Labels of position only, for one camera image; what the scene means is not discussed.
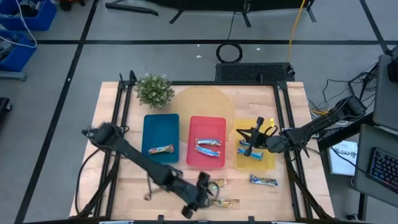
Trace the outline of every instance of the red tray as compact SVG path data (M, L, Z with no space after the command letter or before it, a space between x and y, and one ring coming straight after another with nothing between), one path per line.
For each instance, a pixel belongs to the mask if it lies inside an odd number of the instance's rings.
M211 157L198 152L195 149L196 138L212 138L221 140L221 146L203 147L213 151L220 151L220 157ZM199 168L222 168L225 165L226 145L226 120L204 116L192 116L189 126L187 164Z

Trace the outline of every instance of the blue storage box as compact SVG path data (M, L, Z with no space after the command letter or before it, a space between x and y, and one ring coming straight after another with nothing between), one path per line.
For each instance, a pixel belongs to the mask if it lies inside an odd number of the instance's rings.
M0 0L0 14L12 14L18 8L15 0Z
M21 32L11 32L0 29L0 36L4 38L12 38L13 35L19 36L19 43L33 46L33 43L27 39L26 35ZM27 61L29 61L36 48L16 45L10 54L0 61L0 70L10 72L20 72Z
M42 0L32 0L34 3L38 3ZM24 17L26 26L30 30L48 30L54 19L57 8L50 0L43 0L43 5L39 9L39 13L35 17ZM18 11L18 5L15 0L1 0L0 13L10 14L14 11ZM19 16L4 17L0 16L0 24L7 30L19 30L26 31L26 28L22 24Z

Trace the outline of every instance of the candy bar wrapper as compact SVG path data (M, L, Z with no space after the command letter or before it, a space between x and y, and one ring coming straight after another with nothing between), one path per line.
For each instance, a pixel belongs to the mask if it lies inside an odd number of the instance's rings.
M239 140L239 144L240 144L241 146L249 146L249 145L250 145L248 142L246 142L245 139Z
M155 148L151 148L148 150L149 154L157 154L157 153L161 153L161 152L172 153L172 152L174 152L174 146L171 144L168 146L155 147Z
M269 186L278 186L278 181L270 178L259 178L255 175L250 175L250 183L252 184L261 184L261 185L269 185Z
M210 204L221 208L232 208L232 200L228 199L210 199Z
M217 184L218 188L220 188L220 187L226 187L226 186L227 186L226 179L215 180L214 182ZM212 190L216 190L216 189L217 189L217 186L215 186L215 185L212 184L212 185L211 185L211 189L212 189Z
M201 147L199 145L196 146L195 148L198 152L203 153L207 156L213 156L213 157L219 157L220 156L220 152L214 152L211 149L207 149L204 147Z
M221 146L221 141L218 139L196 139L197 144L206 144L209 146Z
M244 152L245 152L244 148L238 147L238 151L237 151L238 154L244 154ZM264 153L263 152L252 152L250 154L250 156L253 159L262 160L262 158L264 157Z

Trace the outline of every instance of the keyboard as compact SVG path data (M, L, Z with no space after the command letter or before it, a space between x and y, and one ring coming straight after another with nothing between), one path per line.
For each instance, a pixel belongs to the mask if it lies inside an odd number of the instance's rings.
M398 158L373 147L368 177L398 194Z

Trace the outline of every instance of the white paper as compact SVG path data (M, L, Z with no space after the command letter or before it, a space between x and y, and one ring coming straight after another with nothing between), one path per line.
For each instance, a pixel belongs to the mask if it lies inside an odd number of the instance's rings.
M358 153L358 145L356 142L342 141L339 144L333 146L333 148L345 159L356 164L356 158ZM329 163L330 173L354 176L355 167L349 162L343 160L330 148L329 149Z

